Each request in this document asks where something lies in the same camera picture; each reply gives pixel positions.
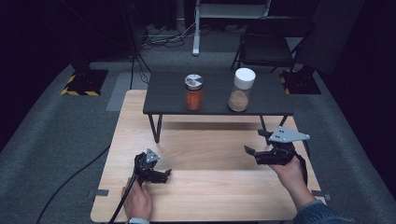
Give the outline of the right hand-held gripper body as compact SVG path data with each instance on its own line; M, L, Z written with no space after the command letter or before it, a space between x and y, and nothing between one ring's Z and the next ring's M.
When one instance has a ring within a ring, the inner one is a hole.
M296 157L301 165L305 165L304 158L296 152L294 142L308 140L309 134L299 133L289 128L279 126L270 137L272 149L260 151L260 157L255 158L258 164L286 165Z

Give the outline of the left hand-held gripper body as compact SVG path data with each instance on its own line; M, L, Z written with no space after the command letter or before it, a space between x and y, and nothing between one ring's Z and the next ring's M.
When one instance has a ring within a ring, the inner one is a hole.
M137 176L139 185L142 185L144 181L152 183L160 183L161 178L159 172L154 170L160 156L157 155L150 148L146 152L142 152L137 155L134 159L134 175Z

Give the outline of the clear jar of brown powder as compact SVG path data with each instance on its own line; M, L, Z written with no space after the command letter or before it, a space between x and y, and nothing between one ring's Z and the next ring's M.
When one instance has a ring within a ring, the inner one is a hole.
M238 68L234 73L233 90L230 94L228 107L235 112L245 111L249 103L250 90L256 74L249 68Z

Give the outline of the low black shelf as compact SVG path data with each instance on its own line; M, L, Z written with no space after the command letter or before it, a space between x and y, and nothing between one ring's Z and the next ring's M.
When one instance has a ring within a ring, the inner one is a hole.
M289 96L279 77L257 75L244 112L233 112L228 98L233 89L233 74L202 74L204 78L203 106L190 111L185 106L184 79L187 73L153 73L150 75L143 113L148 120L156 143L160 141L163 115L219 115L219 116L282 116L282 126L293 115Z

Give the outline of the jar of orange spice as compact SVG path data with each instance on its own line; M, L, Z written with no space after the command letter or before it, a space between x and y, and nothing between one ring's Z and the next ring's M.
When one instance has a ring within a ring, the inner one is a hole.
M185 104L189 110L195 111L202 107L203 103L203 78L197 74L185 77Z

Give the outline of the person's right hand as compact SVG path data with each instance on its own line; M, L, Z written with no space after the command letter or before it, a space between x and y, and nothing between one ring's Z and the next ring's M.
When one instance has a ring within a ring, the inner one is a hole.
M276 172L280 183L290 194L301 194L307 190L302 166L296 157L286 165L272 164L270 168Z

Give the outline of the person's left hand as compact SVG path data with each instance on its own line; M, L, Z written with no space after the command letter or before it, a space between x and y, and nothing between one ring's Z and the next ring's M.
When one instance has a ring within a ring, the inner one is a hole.
M140 218L149 221L153 202L148 185L146 183L140 185L135 181L123 203L123 207L128 218Z

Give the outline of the black base with striped tape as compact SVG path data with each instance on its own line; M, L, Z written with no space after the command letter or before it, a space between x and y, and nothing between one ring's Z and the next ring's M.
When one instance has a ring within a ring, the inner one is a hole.
M61 95L99 96L107 73L107 70L102 69L91 70L88 74L74 72L67 80Z
M321 94L312 75L306 75L301 71L283 70L279 78L286 94Z

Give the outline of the black folding chair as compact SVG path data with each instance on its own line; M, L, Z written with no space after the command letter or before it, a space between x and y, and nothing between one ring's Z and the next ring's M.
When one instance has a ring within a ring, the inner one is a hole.
M293 70L304 41L315 24L308 18L267 16L251 21L239 39L231 68L244 65L272 66Z

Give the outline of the black pole stand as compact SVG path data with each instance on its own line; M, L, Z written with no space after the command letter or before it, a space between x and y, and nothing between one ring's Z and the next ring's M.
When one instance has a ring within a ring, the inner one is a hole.
M133 25L131 24L131 16L130 16L130 10L128 8L128 1L127 0L119 0L119 1L120 1L121 15L123 17L123 23L128 39L129 61L132 64L131 80L129 86L129 89L131 90L133 88L133 83L134 83L134 62L136 60L136 57L138 56L138 52L136 51L136 46L134 42L134 28Z

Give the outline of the white metal stand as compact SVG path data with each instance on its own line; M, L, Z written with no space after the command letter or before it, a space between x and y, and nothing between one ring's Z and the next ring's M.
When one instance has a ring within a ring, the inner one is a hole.
M200 21L201 19L240 19L252 20L268 15L272 0L264 0L263 4L214 4L196 0L194 10L195 31L193 36L192 55L200 53Z

